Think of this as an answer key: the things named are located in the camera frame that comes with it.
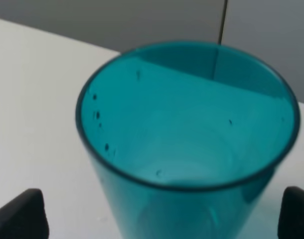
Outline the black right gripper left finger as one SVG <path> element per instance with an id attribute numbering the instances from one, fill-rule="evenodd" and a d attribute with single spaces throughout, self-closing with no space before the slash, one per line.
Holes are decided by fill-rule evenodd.
<path id="1" fill-rule="evenodd" d="M 0 208 L 0 239 L 47 239 L 49 225 L 40 189 L 27 189 Z"/>

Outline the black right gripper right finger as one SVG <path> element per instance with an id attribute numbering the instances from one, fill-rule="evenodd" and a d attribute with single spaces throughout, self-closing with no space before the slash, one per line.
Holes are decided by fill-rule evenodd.
<path id="1" fill-rule="evenodd" d="M 304 190 L 287 187 L 284 191 L 278 222 L 278 238 L 304 239 Z"/>

